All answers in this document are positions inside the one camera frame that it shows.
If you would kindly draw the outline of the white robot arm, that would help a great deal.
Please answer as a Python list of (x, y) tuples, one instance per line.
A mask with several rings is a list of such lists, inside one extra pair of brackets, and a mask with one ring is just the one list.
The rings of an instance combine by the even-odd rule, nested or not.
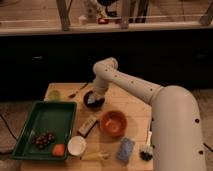
[(154, 171), (207, 171), (199, 106), (191, 92), (122, 73), (112, 57), (96, 62), (93, 72), (96, 99), (112, 82), (152, 107)]

